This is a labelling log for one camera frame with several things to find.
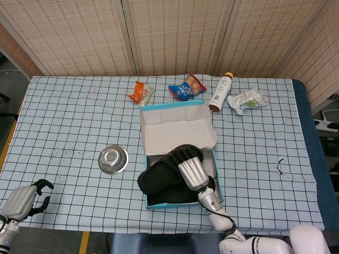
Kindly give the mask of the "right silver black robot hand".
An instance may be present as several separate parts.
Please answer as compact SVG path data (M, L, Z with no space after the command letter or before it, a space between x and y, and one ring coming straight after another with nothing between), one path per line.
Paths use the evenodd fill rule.
M203 154L199 148L192 146L177 147L168 156L177 165L190 190L197 192L208 185L209 176L202 165Z

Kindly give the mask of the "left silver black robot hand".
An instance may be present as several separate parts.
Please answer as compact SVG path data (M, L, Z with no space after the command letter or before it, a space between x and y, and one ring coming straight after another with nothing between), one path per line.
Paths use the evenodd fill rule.
M54 185L46 179L14 189L1 210L1 216L7 220L22 222L29 216L43 213L48 207L50 196L46 196L39 207L33 207L33 203L37 195L42 195L42 189L46 186L54 189Z

